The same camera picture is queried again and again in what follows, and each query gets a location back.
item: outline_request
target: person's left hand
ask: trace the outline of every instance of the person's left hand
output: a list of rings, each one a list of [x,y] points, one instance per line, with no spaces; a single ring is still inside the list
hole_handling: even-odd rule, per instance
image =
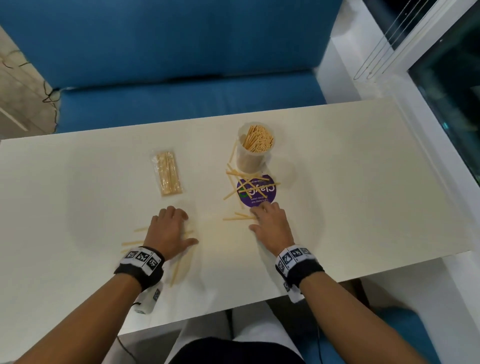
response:
[[[195,238],[180,239],[183,221],[188,215],[181,208],[168,206],[153,216],[145,237],[144,246],[157,249],[165,260],[170,260],[191,245],[198,243]]]

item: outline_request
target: wristband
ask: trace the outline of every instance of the wristband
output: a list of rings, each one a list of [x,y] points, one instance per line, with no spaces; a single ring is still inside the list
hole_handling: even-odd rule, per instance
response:
[[[142,291],[155,286],[163,276],[165,258],[156,249],[139,246],[130,251],[120,261],[114,274],[125,273],[134,277],[142,286]]]
[[[301,245],[285,248],[275,261],[275,268],[287,285],[292,288],[315,272],[325,272],[315,256]]]

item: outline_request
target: leg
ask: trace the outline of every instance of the leg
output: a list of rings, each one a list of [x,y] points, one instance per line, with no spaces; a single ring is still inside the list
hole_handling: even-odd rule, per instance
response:
[[[189,342],[210,337],[226,340],[231,339],[225,311],[214,312],[209,315],[189,319],[173,345],[167,360],[165,360],[165,364],[168,364],[180,349]]]
[[[266,302],[234,308],[232,321],[234,341],[276,342],[293,350],[301,358],[297,347]]]

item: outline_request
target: table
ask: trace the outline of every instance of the table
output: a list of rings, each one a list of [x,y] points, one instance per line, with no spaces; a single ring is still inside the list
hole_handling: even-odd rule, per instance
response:
[[[0,144],[0,362],[18,358],[105,283],[122,242],[140,240],[161,207],[190,214],[200,244],[182,259],[151,315],[120,333],[285,294],[225,175],[237,134],[276,133],[268,171],[295,241],[335,280],[470,249],[450,203],[395,103],[376,99],[92,130]],[[151,154],[173,150],[184,193],[162,198]]]

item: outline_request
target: container of wooden sticks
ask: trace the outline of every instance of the container of wooden sticks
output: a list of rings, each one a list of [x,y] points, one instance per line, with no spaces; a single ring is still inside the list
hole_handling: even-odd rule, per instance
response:
[[[238,132],[237,168],[244,173],[260,171],[274,145],[274,134],[268,126],[260,122],[245,124]]]

